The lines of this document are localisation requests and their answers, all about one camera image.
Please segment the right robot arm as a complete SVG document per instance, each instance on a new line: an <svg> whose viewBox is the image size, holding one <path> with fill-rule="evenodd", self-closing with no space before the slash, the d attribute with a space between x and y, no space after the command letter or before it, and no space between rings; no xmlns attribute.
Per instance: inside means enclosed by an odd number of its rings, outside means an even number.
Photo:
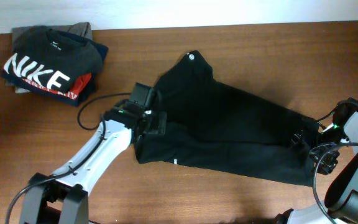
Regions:
<svg viewBox="0 0 358 224"><path fill-rule="evenodd" d="M319 133L315 146L309 150L315 164L315 205L289 209L273 218L272 223L358 223L358 100L342 100L328 115L332 123ZM328 187L324 200L320 200L316 176L330 174L337 165L339 150L348 146L353 148L354 157Z"/></svg>

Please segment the black t-shirt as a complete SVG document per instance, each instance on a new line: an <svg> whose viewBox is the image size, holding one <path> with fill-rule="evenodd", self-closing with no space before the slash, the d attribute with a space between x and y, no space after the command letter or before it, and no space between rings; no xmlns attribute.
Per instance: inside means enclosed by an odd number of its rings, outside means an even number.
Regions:
<svg viewBox="0 0 358 224"><path fill-rule="evenodd" d="M310 186L309 150L318 125L303 114L214 79L196 50L164 73L154 88L167 114L165 134L135 144L138 162L169 162Z"/></svg>

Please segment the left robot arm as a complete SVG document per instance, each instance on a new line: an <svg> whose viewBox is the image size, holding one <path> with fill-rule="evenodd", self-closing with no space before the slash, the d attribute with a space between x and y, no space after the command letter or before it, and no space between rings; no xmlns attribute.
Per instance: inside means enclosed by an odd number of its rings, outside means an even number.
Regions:
<svg viewBox="0 0 358 224"><path fill-rule="evenodd" d="M22 192L20 223L89 223L88 199L115 158L144 134L165 133L167 114L113 107L91 139L50 176L35 174Z"/></svg>

